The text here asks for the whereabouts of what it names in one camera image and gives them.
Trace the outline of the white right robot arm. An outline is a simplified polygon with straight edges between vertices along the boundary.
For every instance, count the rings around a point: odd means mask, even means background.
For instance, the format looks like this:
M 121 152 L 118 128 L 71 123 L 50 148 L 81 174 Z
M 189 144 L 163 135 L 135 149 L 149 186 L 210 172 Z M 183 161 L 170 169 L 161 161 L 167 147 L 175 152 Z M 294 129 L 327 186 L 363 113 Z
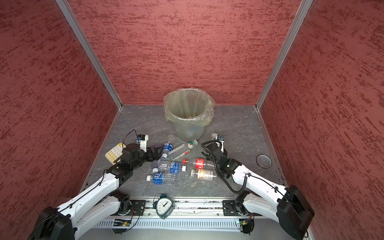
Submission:
M 315 211 L 301 190 L 276 184 L 252 172 L 241 162 L 228 158 L 218 140 L 202 143 L 206 157 L 213 162 L 218 177 L 240 197 L 240 206 L 278 222 L 292 238 L 307 238 Z

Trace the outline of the yellow label white cap bottle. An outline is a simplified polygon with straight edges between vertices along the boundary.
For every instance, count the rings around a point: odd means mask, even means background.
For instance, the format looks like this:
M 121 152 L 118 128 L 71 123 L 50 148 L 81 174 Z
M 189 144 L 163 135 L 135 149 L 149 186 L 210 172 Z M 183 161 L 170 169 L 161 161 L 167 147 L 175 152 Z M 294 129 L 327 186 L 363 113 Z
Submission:
M 213 181 L 217 178 L 217 175 L 212 170 L 202 170 L 202 169 L 192 169 L 191 177 L 194 179 L 204 180 L 204 181 Z

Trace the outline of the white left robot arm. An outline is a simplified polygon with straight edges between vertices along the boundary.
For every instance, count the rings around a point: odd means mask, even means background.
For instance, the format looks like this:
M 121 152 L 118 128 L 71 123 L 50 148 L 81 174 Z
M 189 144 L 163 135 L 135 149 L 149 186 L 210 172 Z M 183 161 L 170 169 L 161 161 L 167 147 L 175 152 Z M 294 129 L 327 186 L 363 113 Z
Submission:
M 29 236 L 30 240 L 77 240 L 106 217 L 132 211 L 130 197 L 119 191 L 146 162 L 158 161 L 162 147 L 142 148 L 128 144 L 117 162 L 89 188 L 56 208 L 44 209 Z

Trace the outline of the green cap slim bottle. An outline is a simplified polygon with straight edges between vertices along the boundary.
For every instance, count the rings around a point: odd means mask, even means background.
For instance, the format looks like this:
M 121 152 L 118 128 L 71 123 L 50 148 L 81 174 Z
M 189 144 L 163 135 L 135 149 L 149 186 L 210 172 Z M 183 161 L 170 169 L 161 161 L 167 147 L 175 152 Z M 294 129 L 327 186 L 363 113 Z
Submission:
M 172 151 L 170 151 L 169 156 L 170 156 L 171 160 L 176 161 L 176 160 L 180 159 L 181 157 L 187 155 L 197 145 L 198 145 L 197 140 L 193 140 L 189 143 L 184 143 L 184 144 L 176 147 Z

